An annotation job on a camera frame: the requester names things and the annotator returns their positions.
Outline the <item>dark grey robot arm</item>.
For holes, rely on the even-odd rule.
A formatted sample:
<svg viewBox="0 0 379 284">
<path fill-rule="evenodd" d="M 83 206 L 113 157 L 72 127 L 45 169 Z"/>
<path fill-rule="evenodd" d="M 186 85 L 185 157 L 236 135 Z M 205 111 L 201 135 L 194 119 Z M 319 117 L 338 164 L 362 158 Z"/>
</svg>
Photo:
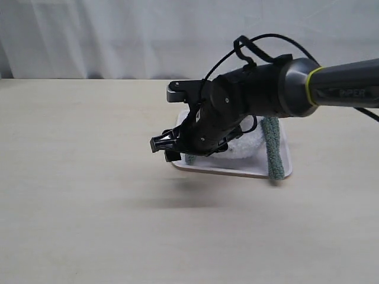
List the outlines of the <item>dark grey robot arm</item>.
<svg viewBox="0 0 379 284">
<path fill-rule="evenodd" d="M 182 154 L 208 157 L 244 135 L 241 122 L 248 116 L 307 117 L 320 106 L 377 108 L 378 60 L 322 67 L 307 58 L 277 58 L 213 80 L 173 81 L 166 99 L 186 103 L 189 113 L 153 137 L 151 150 L 163 151 L 168 162 Z"/>
</svg>

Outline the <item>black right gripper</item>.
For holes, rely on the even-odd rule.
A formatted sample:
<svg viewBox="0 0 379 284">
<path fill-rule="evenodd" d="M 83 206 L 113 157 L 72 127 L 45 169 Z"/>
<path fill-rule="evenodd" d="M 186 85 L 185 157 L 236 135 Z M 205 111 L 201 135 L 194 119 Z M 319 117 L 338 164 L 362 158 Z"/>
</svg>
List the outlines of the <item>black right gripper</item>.
<svg viewBox="0 0 379 284">
<path fill-rule="evenodd" d="M 165 151 L 166 162 L 181 160 L 181 153 L 211 156 L 228 149 L 228 142 L 243 135 L 244 112 L 202 105 L 189 111 L 179 127 L 163 130 L 150 139 L 152 153 Z"/>
</svg>

